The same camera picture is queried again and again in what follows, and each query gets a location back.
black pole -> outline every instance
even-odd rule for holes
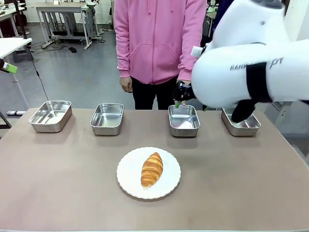
[[[26,32],[25,32],[25,28],[22,24],[22,21],[21,21],[21,17],[20,17],[20,11],[18,9],[18,2],[17,0],[13,0],[13,3],[15,5],[15,9],[16,9],[16,16],[17,16],[17,20],[18,20],[18,23],[19,23],[19,26],[21,28],[21,32],[23,33],[23,36],[24,36],[24,39],[27,39],[27,35],[26,35]]]

jacket zipper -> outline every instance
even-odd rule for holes
[[[155,1],[155,12],[154,12],[154,37],[153,37],[153,57],[152,57],[152,76],[151,82],[154,83],[154,57],[155,57],[155,27],[156,27],[156,16],[157,16],[157,9],[158,9],[158,0]]]

hoodie drawstring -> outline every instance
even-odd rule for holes
[[[147,7],[148,7],[148,13],[151,14],[151,11],[150,11],[150,0],[147,0]]]
[[[170,0],[170,11],[174,11],[174,0]]]

sleeve cuff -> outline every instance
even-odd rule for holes
[[[126,78],[126,77],[130,77],[130,71],[128,70],[119,70],[120,72],[120,78]]]
[[[188,71],[186,69],[180,70],[177,80],[178,81],[192,81],[192,71]]]

white robotic arm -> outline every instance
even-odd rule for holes
[[[278,0],[234,0],[193,68],[196,98],[214,108],[309,100],[309,40],[290,43],[283,17]]]

